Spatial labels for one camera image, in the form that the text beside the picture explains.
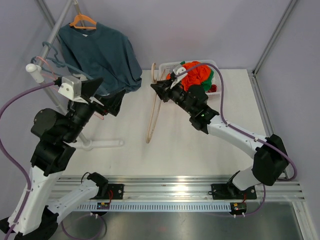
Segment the pink wire hanger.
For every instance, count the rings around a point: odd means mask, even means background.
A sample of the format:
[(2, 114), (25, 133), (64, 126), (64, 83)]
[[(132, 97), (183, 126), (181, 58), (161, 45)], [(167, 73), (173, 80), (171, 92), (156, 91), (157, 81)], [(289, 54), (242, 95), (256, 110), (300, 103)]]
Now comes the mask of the pink wire hanger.
[[(61, 77), (59, 74), (55, 73), (52, 66), (42, 57), (40, 56), (35, 56), (34, 59), (37, 59), (39, 61), (42, 61), (48, 68), (49, 70), (45, 69), (44, 67), (41, 67), (41, 71), (44, 71), (44, 72), (47, 72), (47, 73), (50, 73), (50, 75), (46, 74), (46, 73), (41, 73), (42, 76), (46, 77), (46, 78), (49, 78), (49, 79), (52, 79), (52, 80), (56, 80), (58, 77)], [(94, 115), (99, 118), (100, 120), (104, 120), (104, 117), (99, 114), (99, 113), (94, 113)]]

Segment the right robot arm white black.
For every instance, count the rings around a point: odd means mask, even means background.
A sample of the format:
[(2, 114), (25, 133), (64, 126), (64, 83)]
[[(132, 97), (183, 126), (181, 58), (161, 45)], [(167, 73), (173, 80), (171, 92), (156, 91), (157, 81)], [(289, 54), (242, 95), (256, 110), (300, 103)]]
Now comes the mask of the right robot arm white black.
[(150, 86), (163, 102), (171, 100), (186, 111), (196, 130), (221, 138), (252, 158), (251, 167), (237, 171), (227, 183), (211, 186), (213, 199), (255, 199), (251, 193), (254, 187), (259, 184), (272, 186), (289, 165), (279, 136), (265, 137), (225, 123), (222, 115), (208, 106), (208, 96), (200, 85), (183, 90), (180, 84), (172, 86), (171, 80), (162, 80)]

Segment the white t shirt red print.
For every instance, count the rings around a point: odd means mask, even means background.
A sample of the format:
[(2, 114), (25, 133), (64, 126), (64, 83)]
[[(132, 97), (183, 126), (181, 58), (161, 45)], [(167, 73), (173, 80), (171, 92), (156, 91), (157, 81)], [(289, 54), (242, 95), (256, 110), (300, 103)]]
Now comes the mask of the white t shirt red print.
[(207, 93), (216, 93), (217, 92), (217, 85), (216, 84), (212, 84), (210, 89), (207, 91)]

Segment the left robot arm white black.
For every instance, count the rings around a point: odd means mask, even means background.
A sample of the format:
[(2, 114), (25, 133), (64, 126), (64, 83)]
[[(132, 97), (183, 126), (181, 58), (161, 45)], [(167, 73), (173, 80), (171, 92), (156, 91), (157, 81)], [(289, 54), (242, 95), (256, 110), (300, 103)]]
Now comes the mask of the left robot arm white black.
[(22, 171), (26, 186), (16, 209), (0, 222), (6, 238), (15, 234), (17, 240), (47, 240), (84, 201), (113, 199), (115, 193), (108, 180), (93, 172), (76, 189), (53, 203), (48, 202), (53, 187), (76, 150), (73, 144), (92, 115), (116, 116), (120, 111), (126, 92), (98, 95), (97, 89), (102, 82), (100, 77), (82, 81), (74, 76), (63, 76), (43, 85), (44, 88), (58, 86), (58, 92), (70, 100), (70, 106), (65, 114), (51, 108), (42, 109), (33, 120), (31, 132), (39, 142), (30, 160), (30, 170)]

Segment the blue hanger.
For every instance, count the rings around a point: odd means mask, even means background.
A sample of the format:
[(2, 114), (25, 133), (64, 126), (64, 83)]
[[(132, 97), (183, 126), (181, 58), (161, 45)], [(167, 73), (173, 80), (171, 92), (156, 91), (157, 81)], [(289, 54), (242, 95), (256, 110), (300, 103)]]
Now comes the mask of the blue hanger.
[(93, 79), (90, 75), (88, 75), (87, 73), (83, 72), (82, 70), (80, 70), (80, 69), (78, 69), (78, 68), (76, 68), (76, 67), (74, 67), (74, 66), (72, 66), (72, 65), (70, 65), (70, 64), (68, 64), (68, 63), (66, 63), (64, 61), (59, 60), (59, 58), (58, 58), (58, 54), (59, 54), (58, 50), (52, 43), (49, 43), (47, 41), (43, 41), (42, 42), (42, 46), (43, 47), (49, 47), (49, 48), (52, 48), (54, 50), (54, 58), (47, 57), (46, 60), (49, 60), (49, 61), (53, 62), (57, 68), (68, 68), (68, 69), (73, 70), (77, 74), (81, 74), (81, 75), (85, 76), (88, 80), (92, 80)]

